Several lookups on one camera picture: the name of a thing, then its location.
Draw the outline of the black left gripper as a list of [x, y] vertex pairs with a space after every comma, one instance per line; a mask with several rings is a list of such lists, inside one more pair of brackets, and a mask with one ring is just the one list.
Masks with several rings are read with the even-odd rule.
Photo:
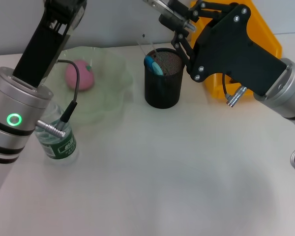
[[48, 77], [87, 6], [86, 0], [45, 0], [44, 13], [13, 76], [38, 87]]

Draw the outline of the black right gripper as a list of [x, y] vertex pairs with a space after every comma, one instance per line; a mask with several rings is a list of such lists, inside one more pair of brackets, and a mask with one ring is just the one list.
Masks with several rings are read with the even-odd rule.
[[195, 82], [220, 73], [264, 96], [285, 72], [287, 65], [276, 57], [268, 42], [262, 42], [273, 41], [274, 37], [260, 15], [253, 17], [258, 11], [251, 2], [197, 0], [188, 8], [178, 0], [170, 0], [168, 6], [194, 22], [211, 19], [192, 48], [182, 20], [165, 14], [159, 17], [159, 22], [175, 33], [171, 44]]

